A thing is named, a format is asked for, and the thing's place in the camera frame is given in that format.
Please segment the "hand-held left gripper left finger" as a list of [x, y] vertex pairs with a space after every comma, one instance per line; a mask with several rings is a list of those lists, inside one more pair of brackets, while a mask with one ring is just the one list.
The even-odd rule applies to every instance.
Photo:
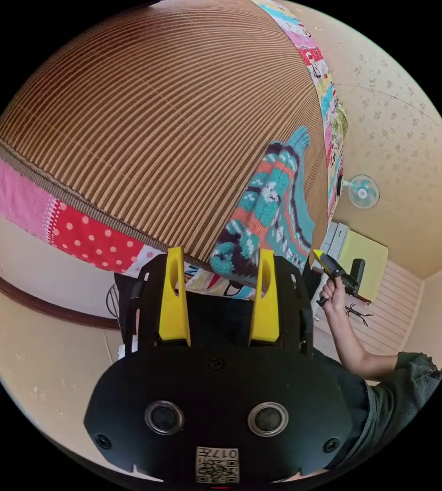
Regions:
[[181, 247], [169, 248], [167, 252], [158, 335], [163, 342], [191, 346]]

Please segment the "person's right hand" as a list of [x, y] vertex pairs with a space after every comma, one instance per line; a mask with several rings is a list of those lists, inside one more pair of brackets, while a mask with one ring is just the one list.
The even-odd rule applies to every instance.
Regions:
[[342, 278], [330, 278], [320, 292], [318, 304], [326, 314], [343, 313], [345, 310], [345, 295]]

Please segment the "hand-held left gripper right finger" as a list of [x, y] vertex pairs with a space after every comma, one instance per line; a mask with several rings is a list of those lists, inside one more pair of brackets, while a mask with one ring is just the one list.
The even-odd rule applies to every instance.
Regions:
[[280, 337], [274, 253], [261, 249], [250, 326], [250, 344], [275, 343]]

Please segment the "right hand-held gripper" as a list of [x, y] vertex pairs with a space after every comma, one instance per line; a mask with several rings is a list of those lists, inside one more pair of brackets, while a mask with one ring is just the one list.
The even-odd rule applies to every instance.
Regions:
[[359, 291], [359, 259], [354, 259], [350, 273], [331, 256], [321, 250], [314, 249], [315, 260], [322, 266], [324, 273], [331, 279], [341, 277], [348, 295], [356, 296]]

